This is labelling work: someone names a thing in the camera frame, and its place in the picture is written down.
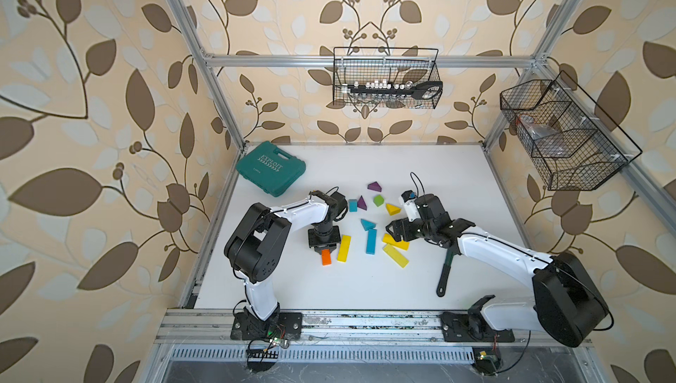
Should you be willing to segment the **orange rectangular block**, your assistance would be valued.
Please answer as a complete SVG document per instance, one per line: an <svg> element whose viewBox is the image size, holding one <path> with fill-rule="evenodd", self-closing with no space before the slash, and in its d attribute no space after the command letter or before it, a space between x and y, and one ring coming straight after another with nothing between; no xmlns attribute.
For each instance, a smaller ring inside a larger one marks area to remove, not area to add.
<svg viewBox="0 0 676 383"><path fill-rule="evenodd" d="M329 249L323 249L321 251L321 262L323 266L329 266L332 264L331 251Z"/></svg>

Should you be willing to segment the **yellow triangle block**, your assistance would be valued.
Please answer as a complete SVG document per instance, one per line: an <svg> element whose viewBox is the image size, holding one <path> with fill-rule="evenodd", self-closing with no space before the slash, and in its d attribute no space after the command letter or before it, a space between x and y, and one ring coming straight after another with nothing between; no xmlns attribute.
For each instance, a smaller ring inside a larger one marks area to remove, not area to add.
<svg viewBox="0 0 676 383"><path fill-rule="evenodd" d="M397 215L401 212L401 207L391 205L390 203L386 203L386 209L390 216Z"/></svg>

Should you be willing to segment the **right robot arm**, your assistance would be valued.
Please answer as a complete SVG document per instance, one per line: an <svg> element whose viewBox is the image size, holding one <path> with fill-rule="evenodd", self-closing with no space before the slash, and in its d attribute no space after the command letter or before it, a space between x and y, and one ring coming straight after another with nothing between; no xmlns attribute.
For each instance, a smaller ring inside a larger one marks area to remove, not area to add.
<svg viewBox="0 0 676 383"><path fill-rule="evenodd" d="M551 256L519 247L466 219L452 219L440 199L412 190L401 194L407 216L387 225L395 241L426 242L445 249L436 294L446 294L452 262L465 256L515 279L530 295L501 300L485 295L465 311L440 316L447 342L511 342L516 330L544 332L575 348L613 315L581 261L573 254Z"/></svg>

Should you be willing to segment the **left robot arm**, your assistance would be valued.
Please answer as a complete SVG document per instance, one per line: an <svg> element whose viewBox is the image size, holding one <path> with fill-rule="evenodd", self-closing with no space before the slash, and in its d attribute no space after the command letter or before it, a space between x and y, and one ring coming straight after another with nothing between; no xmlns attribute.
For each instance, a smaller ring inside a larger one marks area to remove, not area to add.
<svg viewBox="0 0 676 383"><path fill-rule="evenodd" d="M244 282L246 311L259 321L268 321L278 311L271 275L291 233L308 227L310 249L329 256L342 241L336 223L348 210L348 201L337 189L328 194L315 190L305 200L283 207L251 205L224 249L234 277Z"/></svg>

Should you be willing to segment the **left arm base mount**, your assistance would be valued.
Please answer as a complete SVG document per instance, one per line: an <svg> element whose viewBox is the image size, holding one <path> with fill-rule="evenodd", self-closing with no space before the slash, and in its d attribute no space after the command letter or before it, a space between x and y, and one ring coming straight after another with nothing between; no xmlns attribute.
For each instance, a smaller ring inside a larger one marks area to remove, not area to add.
<svg viewBox="0 0 676 383"><path fill-rule="evenodd" d="M285 339L299 340L303 329L303 314L282 312L278 307L266 321L247 309L234 315L230 338L235 341Z"/></svg>

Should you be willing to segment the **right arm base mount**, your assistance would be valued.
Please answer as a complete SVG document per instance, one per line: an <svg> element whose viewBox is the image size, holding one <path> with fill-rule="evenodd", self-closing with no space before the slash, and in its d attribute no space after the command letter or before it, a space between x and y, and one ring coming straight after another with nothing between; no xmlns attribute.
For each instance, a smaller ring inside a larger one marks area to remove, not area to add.
<svg viewBox="0 0 676 383"><path fill-rule="evenodd" d="M487 295L477 300L470 309L440 314L443 338L447 343L513 343L511 330L495 330L481 314L482 308L495 298Z"/></svg>

